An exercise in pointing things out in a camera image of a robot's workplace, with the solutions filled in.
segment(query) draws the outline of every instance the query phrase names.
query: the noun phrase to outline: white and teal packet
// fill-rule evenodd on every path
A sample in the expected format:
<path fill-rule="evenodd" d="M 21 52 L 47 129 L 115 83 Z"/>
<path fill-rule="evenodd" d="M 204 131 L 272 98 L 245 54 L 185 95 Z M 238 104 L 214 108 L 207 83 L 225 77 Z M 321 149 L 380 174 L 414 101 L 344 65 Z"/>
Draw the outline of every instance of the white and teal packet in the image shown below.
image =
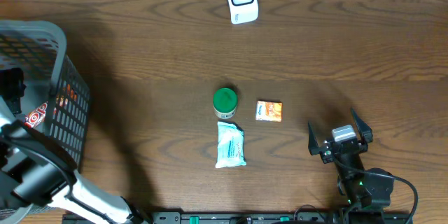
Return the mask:
<path fill-rule="evenodd" d="M 218 161 L 215 168 L 246 165 L 243 143 L 244 132 L 235 124 L 218 122 Z"/>

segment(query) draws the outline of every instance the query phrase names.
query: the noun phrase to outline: small box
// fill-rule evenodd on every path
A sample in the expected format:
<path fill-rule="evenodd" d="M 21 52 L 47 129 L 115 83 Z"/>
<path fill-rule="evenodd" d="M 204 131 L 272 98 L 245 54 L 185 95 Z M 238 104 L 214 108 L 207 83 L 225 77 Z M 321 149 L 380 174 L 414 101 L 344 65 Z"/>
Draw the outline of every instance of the small box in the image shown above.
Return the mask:
<path fill-rule="evenodd" d="M 281 102 L 257 101 L 256 120 L 281 122 Z"/>

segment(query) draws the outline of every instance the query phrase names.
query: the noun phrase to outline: wooden table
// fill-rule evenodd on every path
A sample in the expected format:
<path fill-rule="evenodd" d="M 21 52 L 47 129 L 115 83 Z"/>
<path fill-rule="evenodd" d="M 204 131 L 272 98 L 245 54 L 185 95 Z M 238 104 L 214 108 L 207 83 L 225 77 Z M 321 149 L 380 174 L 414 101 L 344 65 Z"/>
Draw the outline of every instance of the wooden table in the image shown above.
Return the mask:
<path fill-rule="evenodd" d="M 82 173 L 148 211 L 293 211 L 346 204 L 333 164 L 307 150 L 352 123 L 374 130 L 366 168 L 411 181 L 415 223 L 448 218 L 448 0 L 0 0 L 0 18 L 48 20 L 94 97 Z M 233 84 L 246 167 L 215 169 L 214 91 Z M 258 99 L 283 121 L 255 121 Z M 409 211 L 395 183 L 390 209 Z M 59 223 L 61 211 L 26 223 Z"/>

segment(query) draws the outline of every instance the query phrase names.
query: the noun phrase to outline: jar with green lid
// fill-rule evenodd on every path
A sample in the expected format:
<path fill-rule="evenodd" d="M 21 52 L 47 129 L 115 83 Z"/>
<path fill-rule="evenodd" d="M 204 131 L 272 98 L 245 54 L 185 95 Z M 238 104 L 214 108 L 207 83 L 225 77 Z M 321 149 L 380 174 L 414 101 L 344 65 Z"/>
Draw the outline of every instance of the jar with green lid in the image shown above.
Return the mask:
<path fill-rule="evenodd" d="M 221 88 L 213 96 L 213 108 L 220 119 L 229 119 L 237 110 L 238 97 L 230 88 Z"/>

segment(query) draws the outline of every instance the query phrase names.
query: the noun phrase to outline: basket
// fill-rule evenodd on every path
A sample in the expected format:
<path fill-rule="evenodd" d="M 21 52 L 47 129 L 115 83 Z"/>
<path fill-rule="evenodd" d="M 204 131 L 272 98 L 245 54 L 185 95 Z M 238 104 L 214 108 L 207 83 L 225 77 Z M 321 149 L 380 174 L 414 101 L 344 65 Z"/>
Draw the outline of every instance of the basket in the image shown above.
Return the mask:
<path fill-rule="evenodd" d="M 35 129 L 56 140 L 80 166 L 91 98 L 66 50 L 64 32 L 53 23 L 0 21 L 0 70 L 23 70 L 27 88 L 21 98 L 22 112 L 27 115 L 47 102 L 45 120 Z M 11 115 L 0 111 L 0 116 Z M 0 211 L 0 220 L 2 214 L 4 218 L 11 211 Z"/>

